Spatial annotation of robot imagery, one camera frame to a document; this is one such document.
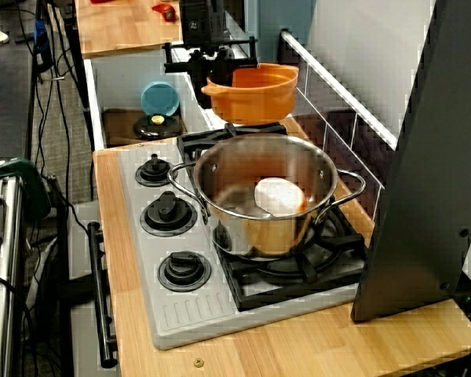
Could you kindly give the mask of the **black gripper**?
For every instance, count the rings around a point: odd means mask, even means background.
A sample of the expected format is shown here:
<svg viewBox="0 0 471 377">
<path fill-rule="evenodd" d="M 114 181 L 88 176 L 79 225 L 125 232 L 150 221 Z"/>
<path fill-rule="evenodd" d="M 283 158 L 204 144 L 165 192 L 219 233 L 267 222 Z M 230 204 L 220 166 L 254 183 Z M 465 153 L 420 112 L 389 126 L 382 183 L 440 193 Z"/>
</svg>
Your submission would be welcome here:
<svg viewBox="0 0 471 377">
<path fill-rule="evenodd" d="M 214 67 L 214 82 L 232 86 L 232 73 L 239 68 L 258 66 L 256 39 L 233 39 L 226 31 L 225 8 L 222 1 L 180 1 L 180 21 L 183 42 L 167 43 L 166 73 L 187 72 L 195 94 L 202 94 L 207 77 Z M 174 62 L 174 49 L 189 50 L 186 62 Z"/>
</svg>

